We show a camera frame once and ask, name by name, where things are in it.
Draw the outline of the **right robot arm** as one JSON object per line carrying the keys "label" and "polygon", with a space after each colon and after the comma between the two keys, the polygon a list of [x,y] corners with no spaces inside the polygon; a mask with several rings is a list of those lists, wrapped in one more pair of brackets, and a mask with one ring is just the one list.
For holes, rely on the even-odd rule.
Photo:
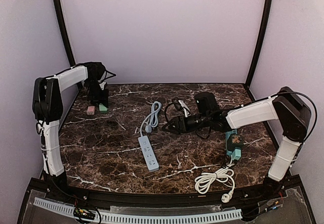
{"label": "right robot arm", "polygon": [[232,109],[221,109],[213,93],[202,92],[194,97],[198,113],[167,120],[163,131],[179,135],[208,127],[227,132],[250,124],[278,120],[283,129],[282,141],[268,178],[280,182],[313,130],[309,127],[311,110],[303,97],[304,94],[285,86],[266,98]]}

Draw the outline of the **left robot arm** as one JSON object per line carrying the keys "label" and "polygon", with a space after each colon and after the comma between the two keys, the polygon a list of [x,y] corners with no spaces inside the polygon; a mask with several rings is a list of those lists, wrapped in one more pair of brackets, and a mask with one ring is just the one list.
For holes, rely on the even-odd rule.
{"label": "left robot arm", "polygon": [[59,126],[63,115],[62,92],[81,83],[87,88],[88,101],[108,107],[106,80],[116,77],[101,62],[76,64],[57,74],[39,77],[34,82],[32,111],[40,135],[44,171],[55,178],[65,176],[59,144]]}

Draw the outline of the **dark green decorated charger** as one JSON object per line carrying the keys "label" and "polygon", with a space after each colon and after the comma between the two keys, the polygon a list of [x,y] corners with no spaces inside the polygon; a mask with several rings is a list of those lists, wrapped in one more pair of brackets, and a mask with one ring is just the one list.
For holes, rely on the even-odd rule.
{"label": "dark green decorated charger", "polygon": [[244,145],[242,137],[235,133],[229,136],[226,143],[229,151],[233,151],[235,148],[241,148]]}

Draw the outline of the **light blue power strip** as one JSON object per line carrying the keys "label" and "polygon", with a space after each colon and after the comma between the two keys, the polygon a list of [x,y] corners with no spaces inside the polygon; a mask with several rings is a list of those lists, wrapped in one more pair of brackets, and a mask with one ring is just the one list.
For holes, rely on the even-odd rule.
{"label": "light blue power strip", "polygon": [[157,161],[157,158],[154,154],[152,145],[149,141],[149,138],[147,136],[141,136],[138,138],[141,151],[145,160],[145,163],[147,165],[149,172],[154,172],[159,170],[159,164]]}

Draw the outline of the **teal power strip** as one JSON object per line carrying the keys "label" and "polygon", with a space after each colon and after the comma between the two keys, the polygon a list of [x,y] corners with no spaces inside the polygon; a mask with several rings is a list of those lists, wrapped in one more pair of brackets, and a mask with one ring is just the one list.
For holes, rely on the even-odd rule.
{"label": "teal power strip", "polygon": [[228,131],[226,136],[226,155],[232,160],[238,161],[241,158],[241,149],[244,146],[242,137],[237,133],[237,129]]}

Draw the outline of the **green dual USB charger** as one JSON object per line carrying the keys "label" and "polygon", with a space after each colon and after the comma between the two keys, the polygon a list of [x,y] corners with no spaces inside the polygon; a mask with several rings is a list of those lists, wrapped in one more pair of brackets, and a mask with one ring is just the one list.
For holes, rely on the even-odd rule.
{"label": "green dual USB charger", "polygon": [[104,106],[103,104],[99,104],[99,112],[100,113],[107,113],[108,108],[106,106]]}

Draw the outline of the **pink USB charger plug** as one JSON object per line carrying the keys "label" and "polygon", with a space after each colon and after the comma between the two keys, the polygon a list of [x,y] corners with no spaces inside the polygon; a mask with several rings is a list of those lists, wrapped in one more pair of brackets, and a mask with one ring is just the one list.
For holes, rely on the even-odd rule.
{"label": "pink USB charger plug", "polygon": [[86,114],[87,115],[94,115],[96,112],[96,107],[95,106],[89,106],[87,108]]}

